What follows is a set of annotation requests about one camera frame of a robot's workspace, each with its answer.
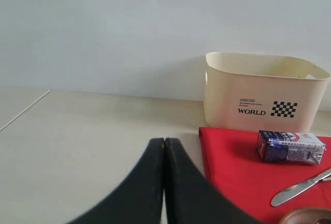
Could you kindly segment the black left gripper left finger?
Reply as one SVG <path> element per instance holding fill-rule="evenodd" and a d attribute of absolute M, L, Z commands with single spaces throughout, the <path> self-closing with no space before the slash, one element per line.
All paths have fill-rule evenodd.
<path fill-rule="evenodd" d="M 71 223 L 160 223 L 164 155 L 164 139 L 150 139 L 126 178 Z"/>

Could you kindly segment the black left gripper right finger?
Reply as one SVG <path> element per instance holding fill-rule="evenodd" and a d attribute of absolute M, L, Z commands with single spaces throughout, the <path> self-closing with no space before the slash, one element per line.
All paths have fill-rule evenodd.
<path fill-rule="evenodd" d="M 168 223 L 259 223 L 205 179 L 179 139 L 166 138 L 164 152 Z"/>

